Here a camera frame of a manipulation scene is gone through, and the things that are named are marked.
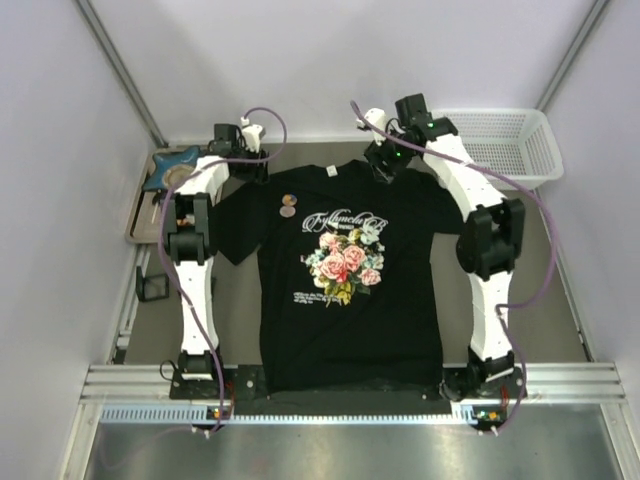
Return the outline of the white round brooch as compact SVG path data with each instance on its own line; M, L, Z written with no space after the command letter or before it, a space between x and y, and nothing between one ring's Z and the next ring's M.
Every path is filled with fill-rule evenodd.
M292 206L282 206L279 213L284 218L291 218L296 214L296 209Z

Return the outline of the black floral t-shirt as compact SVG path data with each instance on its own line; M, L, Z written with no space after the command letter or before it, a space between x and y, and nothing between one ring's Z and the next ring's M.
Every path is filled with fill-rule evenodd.
M286 194L297 197L291 218L279 213ZM270 392L441 381L431 249L463 220L431 174L410 168L386 184L359 160L335 175L303 166L240 186L212 221L227 260L257 258Z

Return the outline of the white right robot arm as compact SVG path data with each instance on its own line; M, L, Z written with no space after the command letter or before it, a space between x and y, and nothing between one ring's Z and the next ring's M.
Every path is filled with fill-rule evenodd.
M502 393L515 372L506 333L505 306L523 242L525 207L509 200L485 176L447 117L436 118L421 94L397 101L399 128L391 130L384 110L357 113L358 129L373 135L365 157L379 179L393 181L414 157L421 157L455 201L463 219L456 257L472 291L473 330L464 370L447 374L442 394L454 401Z

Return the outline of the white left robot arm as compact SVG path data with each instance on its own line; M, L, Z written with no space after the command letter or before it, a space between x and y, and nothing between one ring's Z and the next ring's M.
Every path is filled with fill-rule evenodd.
M246 117L238 125L216 124L206 149L188 150L195 158L193 165L166 192L159 258L179 294L183 317L183 338L171 377L172 399L209 400L225 395L213 320L212 213L218 191L229 178L258 184L268 181L263 136L264 128Z

